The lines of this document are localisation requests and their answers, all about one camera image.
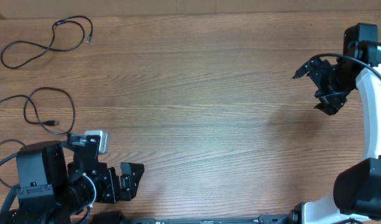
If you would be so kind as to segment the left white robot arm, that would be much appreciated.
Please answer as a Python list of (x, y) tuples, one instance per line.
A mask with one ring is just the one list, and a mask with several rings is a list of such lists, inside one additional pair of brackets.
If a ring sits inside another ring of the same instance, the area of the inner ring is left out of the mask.
[(99, 162), (108, 151), (108, 134), (68, 134), (65, 141), (23, 146), (16, 159), (19, 184), (0, 211), (0, 223), (71, 223), (94, 203), (131, 201), (144, 173), (143, 164), (121, 163), (121, 175)]

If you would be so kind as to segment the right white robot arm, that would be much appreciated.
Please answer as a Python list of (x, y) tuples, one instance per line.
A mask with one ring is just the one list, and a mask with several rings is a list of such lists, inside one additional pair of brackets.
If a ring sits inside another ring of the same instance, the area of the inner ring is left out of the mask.
[[(328, 58), (336, 58), (336, 64)], [(316, 109), (336, 114), (353, 90), (360, 94), (364, 122), (361, 161), (341, 172), (332, 194), (298, 204), (280, 223), (364, 223), (381, 220), (381, 42), (375, 24), (358, 23), (344, 31), (341, 54), (318, 54), (294, 74), (317, 87)]]

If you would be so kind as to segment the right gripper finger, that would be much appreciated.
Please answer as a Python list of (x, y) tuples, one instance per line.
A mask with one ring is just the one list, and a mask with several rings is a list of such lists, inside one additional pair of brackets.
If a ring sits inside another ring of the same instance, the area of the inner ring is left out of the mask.
[(347, 101), (346, 91), (330, 93), (321, 93), (320, 91), (317, 91), (314, 96), (320, 101), (314, 106), (314, 109), (318, 109), (329, 116), (336, 114)]
[(292, 76), (292, 79), (298, 79), (306, 75), (312, 70), (313, 63), (309, 60), (305, 62), (298, 70), (295, 71), (294, 76)]

